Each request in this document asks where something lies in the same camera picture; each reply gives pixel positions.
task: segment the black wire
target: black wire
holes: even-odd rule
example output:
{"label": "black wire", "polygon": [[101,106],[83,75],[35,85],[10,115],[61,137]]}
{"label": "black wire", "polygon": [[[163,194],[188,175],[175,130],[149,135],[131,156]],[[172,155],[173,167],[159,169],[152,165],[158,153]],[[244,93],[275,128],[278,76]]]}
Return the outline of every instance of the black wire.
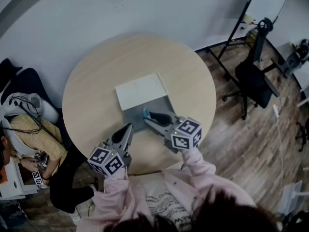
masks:
{"label": "black wire", "polygon": [[38,231],[29,221],[28,221],[28,223],[31,225],[31,227],[32,228],[34,228],[37,232],[40,232],[40,231]]}
{"label": "black wire", "polygon": [[91,207],[93,204],[94,204],[94,203],[91,202],[91,205],[89,205],[89,207],[88,207],[88,216],[89,216],[89,214],[90,214],[90,207]]}
{"label": "black wire", "polygon": [[0,126],[0,128],[5,129],[5,130],[9,130],[9,131],[16,131],[16,132],[20,132],[20,133],[26,133],[26,134],[38,134],[41,129],[43,129],[45,132],[47,132],[51,137],[53,137],[58,143],[59,140],[48,130],[46,129],[46,127],[43,125],[42,123],[42,119],[41,116],[37,110],[37,108],[34,106],[33,103],[31,103],[26,97],[24,96],[20,96],[20,95],[14,95],[10,97],[9,99],[9,104],[12,103],[13,99],[19,99],[22,102],[25,102],[27,104],[27,107],[29,108],[29,104],[32,105],[32,107],[35,109],[37,117],[34,117],[31,113],[29,113],[22,105],[22,102],[20,102],[18,104],[17,101],[14,101],[15,105],[19,106],[23,111],[26,112],[26,114],[32,118],[32,120],[39,126],[38,129],[32,129],[32,130],[20,130],[20,129],[12,129],[12,128],[6,128],[6,127],[2,127]]}

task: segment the wooden floor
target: wooden floor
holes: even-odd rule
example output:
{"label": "wooden floor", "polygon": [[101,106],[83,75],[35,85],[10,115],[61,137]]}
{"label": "wooden floor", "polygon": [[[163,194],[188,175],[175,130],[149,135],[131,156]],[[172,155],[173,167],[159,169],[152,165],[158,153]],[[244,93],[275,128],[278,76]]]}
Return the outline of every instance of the wooden floor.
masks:
{"label": "wooden floor", "polygon": [[[213,48],[219,55],[222,46]],[[222,57],[224,65],[234,74],[235,67],[243,61],[249,52],[246,45],[229,47]],[[296,122],[305,123],[309,117],[307,105],[296,108],[302,100],[296,80],[283,78],[279,70],[274,69],[267,76],[279,91],[280,98],[271,98],[266,109],[254,107],[249,100],[247,120],[241,119],[243,114],[240,97],[228,98],[222,101],[222,96],[237,90],[232,81],[227,82],[224,71],[210,53],[199,53],[208,66],[214,78],[217,93],[217,109],[212,127],[199,149],[207,161],[217,166],[217,174],[230,179],[243,187],[262,207],[275,213],[281,197],[281,187],[298,181],[303,181],[303,188],[309,190],[309,172],[302,172],[304,166],[309,166],[309,146],[299,153],[300,142],[295,141],[297,133]],[[262,65],[271,64],[271,58],[276,58],[273,49],[266,44],[262,53]],[[280,110],[279,129],[282,140],[283,183],[281,182],[280,140],[272,105]],[[84,165],[91,174],[93,171]],[[82,186],[93,181],[84,168],[79,168],[75,176],[75,186]],[[48,191],[41,191],[29,199],[21,201],[28,213],[30,223],[20,232],[51,232],[75,231],[76,227],[67,214],[52,207]],[[88,215],[91,203],[78,207],[82,216]],[[309,201],[303,200],[301,207],[309,209]]]}

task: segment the white cable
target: white cable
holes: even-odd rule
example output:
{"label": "white cable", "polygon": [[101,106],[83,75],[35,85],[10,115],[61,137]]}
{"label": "white cable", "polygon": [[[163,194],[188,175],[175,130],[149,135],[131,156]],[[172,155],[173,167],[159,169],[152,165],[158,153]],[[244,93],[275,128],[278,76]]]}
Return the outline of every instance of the white cable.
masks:
{"label": "white cable", "polygon": [[280,188],[280,196],[281,196],[282,191],[283,191],[284,170],[283,170],[282,140],[281,140],[281,134],[280,134],[280,129],[279,129],[279,117],[276,117],[276,124],[277,124],[278,136],[279,136],[279,142],[280,142],[279,152],[280,152],[280,160],[281,160],[281,188]]}

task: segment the yellow shirt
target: yellow shirt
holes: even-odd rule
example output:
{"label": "yellow shirt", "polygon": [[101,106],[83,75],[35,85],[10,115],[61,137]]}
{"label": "yellow shirt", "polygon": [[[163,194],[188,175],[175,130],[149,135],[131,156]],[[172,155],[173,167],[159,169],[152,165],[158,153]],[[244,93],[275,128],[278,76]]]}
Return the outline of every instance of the yellow shirt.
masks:
{"label": "yellow shirt", "polygon": [[[19,129],[23,131],[39,128],[39,126],[28,115],[18,115],[11,120],[10,124],[13,129]],[[67,156],[67,151],[61,144],[62,138],[59,128],[43,118],[42,124],[58,139],[60,143],[57,142],[43,129],[40,130],[38,134],[27,134],[16,131],[15,133],[28,147],[35,150],[44,151],[49,156],[50,160],[61,159],[61,164]]]}

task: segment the white paper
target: white paper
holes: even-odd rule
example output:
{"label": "white paper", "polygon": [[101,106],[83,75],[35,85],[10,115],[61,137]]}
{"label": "white paper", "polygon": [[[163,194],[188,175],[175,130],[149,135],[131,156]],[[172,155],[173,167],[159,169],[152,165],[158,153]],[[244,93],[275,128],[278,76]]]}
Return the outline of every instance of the white paper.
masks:
{"label": "white paper", "polygon": [[168,95],[159,73],[124,83],[115,89],[123,111]]}

